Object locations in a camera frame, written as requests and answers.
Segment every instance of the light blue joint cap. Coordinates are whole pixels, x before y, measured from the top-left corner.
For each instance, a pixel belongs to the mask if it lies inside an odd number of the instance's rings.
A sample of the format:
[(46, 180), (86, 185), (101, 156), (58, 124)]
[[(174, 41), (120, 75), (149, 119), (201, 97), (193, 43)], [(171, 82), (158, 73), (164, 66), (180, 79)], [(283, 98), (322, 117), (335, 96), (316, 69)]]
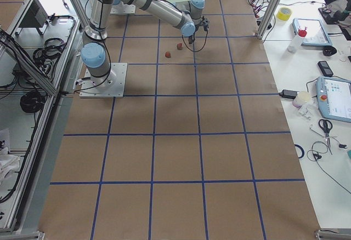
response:
[(121, 3), (121, 0), (114, 0), (113, 5), (118, 5), (118, 4), (120, 4), (120, 3)]
[(99, 44), (89, 43), (82, 48), (81, 57), (88, 67), (98, 68), (105, 62), (105, 49)]
[(187, 22), (186, 24), (184, 24), (182, 26), (182, 28), (180, 29), (180, 31), (182, 32), (183, 36), (192, 36), (195, 33), (195, 25), (194, 22)]
[(198, 9), (203, 9), (205, 7), (205, 0), (191, 0), (191, 3)]

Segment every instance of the tablet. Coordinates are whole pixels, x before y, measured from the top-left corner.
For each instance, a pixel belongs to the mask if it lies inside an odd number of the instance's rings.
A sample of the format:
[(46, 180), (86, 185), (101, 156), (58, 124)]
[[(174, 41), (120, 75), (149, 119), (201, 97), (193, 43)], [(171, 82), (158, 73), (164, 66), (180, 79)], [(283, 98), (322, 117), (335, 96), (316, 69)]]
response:
[(304, 46), (324, 47), (326, 45), (332, 45), (330, 37), (319, 19), (294, 18), (292, 26), (295, 34), (298, 33), (299, 28), (307, 28), (307, 35), (302, 42)]
[(319, 77), (316, 93), (319, 111), (324, 118), (351, 123), (351, 81)]

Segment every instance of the desk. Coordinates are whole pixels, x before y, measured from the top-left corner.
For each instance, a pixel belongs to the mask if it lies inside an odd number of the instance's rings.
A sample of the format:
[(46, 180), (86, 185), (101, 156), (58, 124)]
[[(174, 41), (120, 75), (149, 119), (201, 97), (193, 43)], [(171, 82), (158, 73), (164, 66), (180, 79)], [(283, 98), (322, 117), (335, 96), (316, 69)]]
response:
[[(323, 0), (281, 0), (281, 3), (291, 4), (306, 1), (323, 2)], [(293, 18), (318, 18), (322, 20), (318, 13), (320, 4), (304, 3), (289, 7), (293, 11), (290, 19), (288, 21), (277, 19), (274, 29), (264, 43), (278, 90), (306, 90), (306, 82), (321, 76), (317, 67), (317, 62), (320, 60), (326, 60), (336, 76), (351, 79), (351, 63), (347, 59), (347, 56), (351, 55), (351, 42), (346, 41), (343, 35), (331, 37), (334, 47), (338, 49), (338, 53), (331, 57), (323, 56), (320, 49), (302, 48), (295, 54), (286, 51), (290, 40), (294, 37), (291, 26)], [(325, 25), (325, 27), (328, 33), (340, 32), (337, 25)], [(309, 84), (309, 89), (312, 95), (315, 95), (313, 83)], [(322, 137), (309, 129), (313, 125), (314, 129), (322, 134), (317, 125), (321, 115), (316, 107), (310, 107), (309, 111), (312, 117), (308, 120), (298, 113), (290, 100), (282, 99), (281, 102), (295, 144), (301, 145), (307, 151), (313, 142), (323, 141)], [(351, 125), (339, 121), (333, 121), (333, 125), (331, 135), (337, 136), (341, 143), (347, 144), (351, 148)], [(347, 156), (347, 150), (338, 148), (335, 141), (331, 141), (331, 144), (333, 155), (323, 155), (319, 163), (338, 182), (351, 190), (351, 159)], [(306, 156), (300, 160), (300, 164), (321, 228), (351, 228), (351, 195), (340, 188), (322, 172), (315, 162), (310, 161)]]

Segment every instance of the tape roll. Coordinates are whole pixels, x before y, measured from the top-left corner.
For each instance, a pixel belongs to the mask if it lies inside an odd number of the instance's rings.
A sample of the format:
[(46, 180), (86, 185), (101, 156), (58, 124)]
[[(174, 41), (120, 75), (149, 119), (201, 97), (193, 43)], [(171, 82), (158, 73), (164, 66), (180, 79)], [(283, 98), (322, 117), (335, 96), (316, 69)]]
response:
[(276, 17), (279, 18), (282, 21), (287, 21), (292, 14), (292, 11), (288, 7), (281, 7), (276, 14)]

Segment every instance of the white cup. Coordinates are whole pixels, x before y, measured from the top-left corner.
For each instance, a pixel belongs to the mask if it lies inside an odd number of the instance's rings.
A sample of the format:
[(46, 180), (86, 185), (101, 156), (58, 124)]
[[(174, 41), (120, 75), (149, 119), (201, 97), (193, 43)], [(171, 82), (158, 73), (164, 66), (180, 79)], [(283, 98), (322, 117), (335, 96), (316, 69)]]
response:
[(311, 100), (311, 95), (306, 91), (301, 91), (297, 94), (296, 98), (292, 101), (292, 104), (294, 107), (302, 107), (310, 100)]

